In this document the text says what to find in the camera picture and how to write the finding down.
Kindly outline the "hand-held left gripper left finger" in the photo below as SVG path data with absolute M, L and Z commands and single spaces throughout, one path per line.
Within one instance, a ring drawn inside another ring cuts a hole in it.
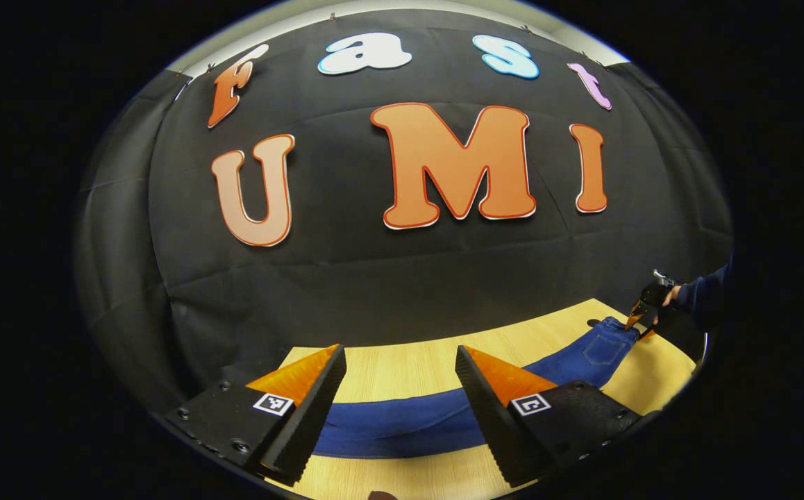
M 162 417 L 231 467 L 294 486 L 346 372 L 344 346 L 334 344 L 250 382 L 220 380 Z

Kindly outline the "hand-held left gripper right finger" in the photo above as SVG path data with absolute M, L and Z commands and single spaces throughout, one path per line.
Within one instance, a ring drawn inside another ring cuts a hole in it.
M 466 345 L 457 348 L 455 372 L 512 487 L 601 458 L 659 415 L 634 411 L 584 380 L 557 384 Z

